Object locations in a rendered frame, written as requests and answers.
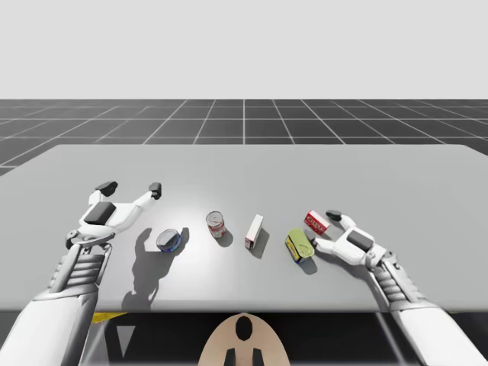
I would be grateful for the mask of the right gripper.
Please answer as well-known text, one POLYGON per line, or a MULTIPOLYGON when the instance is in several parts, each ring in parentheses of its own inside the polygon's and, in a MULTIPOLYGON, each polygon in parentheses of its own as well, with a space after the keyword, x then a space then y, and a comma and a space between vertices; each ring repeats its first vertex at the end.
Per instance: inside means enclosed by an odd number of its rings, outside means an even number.
POLYGON ((338 210, 326 211, 331 224, 345 231, 335 242, 316 237, 311 240, 316 251, 333 255, 346 264, 371 266, 377 261, 374 237, 356 228, 356 222, 338 210))

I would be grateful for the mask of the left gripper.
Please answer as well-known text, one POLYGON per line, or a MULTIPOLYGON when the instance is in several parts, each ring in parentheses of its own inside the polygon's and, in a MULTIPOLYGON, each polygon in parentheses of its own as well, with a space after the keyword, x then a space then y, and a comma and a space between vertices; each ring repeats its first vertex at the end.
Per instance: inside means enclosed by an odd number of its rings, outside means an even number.
POLYGON ((82 236, 107 236, 125 230, 130 216, 140 215, 151 209, 162 196, 162 184, 153 182, 148 191, 131 204, 114 204, 106 201, 117 189, 116 181, 105 182, 90 194, 89 209, 79 220, 78 231, 82 236))

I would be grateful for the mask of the green and blue rectangular can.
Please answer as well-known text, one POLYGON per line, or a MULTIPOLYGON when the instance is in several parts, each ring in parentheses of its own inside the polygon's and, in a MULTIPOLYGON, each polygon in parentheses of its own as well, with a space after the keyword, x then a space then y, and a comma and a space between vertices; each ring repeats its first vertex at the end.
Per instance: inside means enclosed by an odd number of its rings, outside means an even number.
POLYGON ((285 245, 294 262, 300 264, 314 256, 315 249, 302 229, 292 229, 288 232, 285 245))

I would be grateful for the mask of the blue flat can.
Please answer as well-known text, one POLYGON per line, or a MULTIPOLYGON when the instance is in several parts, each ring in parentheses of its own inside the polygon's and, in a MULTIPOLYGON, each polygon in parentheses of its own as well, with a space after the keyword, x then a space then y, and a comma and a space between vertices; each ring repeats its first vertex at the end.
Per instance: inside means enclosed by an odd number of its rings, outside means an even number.
POLYGON ((173 252, 181 243, 181 234, 175 229, 167 229, 159 234, 156 246, 161 252, 173 252))

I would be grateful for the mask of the red and white carton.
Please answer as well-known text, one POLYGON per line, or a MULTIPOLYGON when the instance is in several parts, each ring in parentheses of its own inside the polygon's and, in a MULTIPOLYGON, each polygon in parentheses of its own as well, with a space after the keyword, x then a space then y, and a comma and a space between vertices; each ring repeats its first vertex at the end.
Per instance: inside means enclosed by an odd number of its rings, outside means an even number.
POLYGON ((256 243, 256 240, 259 236, 259 233, 262 228, 264 217, 260 214, 256 214, 249 230, 245 236, 245 247, 249 250, 253 249, 256 243))

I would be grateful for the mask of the red and white can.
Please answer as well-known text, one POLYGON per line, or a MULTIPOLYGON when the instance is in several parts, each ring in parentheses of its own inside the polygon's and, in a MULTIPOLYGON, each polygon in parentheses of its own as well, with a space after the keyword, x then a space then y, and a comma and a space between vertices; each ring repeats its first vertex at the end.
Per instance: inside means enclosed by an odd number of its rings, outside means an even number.
POLYGON ((226 233, 224 218, 221 212, 211 211, 206 216, 206 224, 212 237, 221 238, 226 233))

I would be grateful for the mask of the tan robot part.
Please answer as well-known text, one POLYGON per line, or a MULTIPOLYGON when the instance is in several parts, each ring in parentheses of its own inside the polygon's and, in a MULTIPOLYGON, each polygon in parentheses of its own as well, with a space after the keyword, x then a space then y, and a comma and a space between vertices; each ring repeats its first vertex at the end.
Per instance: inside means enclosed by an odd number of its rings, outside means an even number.
POLYGON ((197 366, 291 366, 273 328, 250 313, 225 319, 207 340, 197 366))

